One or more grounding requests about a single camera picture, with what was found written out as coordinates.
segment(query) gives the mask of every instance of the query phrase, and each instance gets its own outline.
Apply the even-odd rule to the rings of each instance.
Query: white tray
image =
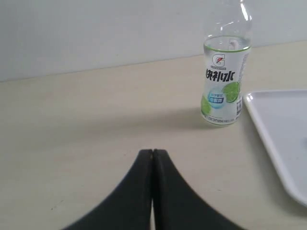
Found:
[[[307,90],[252,92],[244,101],[283,186],[307,206]]]

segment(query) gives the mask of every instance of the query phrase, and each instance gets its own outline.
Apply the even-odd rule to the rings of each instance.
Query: logo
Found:
[[[225,54],[216,54],[212,58],[212,62],[217,67],[225,66]]]

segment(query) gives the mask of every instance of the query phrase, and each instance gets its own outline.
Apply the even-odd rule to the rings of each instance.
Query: table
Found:
[[[307,42],[254,48],[243,92],[306,88]],[[305,230],[243,109],[200,115],[203,57],[0,83],[0,229],[60,229],[104,199],[138,151],[168,150],[210,205],[249,230]]]

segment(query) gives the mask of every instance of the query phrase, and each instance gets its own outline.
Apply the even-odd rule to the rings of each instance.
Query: green lime graphic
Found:
[[[208,100],[202,96],[201,98],[201,111],[203,114],[209,115],[211,112],[211,105],[209,104]]]
[[[222,92],[226,96],[226,101],[228,103],[234,102],[240,93],[240,83],[239,82],[232,82],[228,85],[225,85]]]

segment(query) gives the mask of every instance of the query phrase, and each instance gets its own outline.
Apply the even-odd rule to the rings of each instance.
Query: plastic bottle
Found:
[[[242,109],[241,82],[251,48],[251,15],[244,0],[214,0],[205,26],[205,86],[201,113],[215,125],[234,123]]]

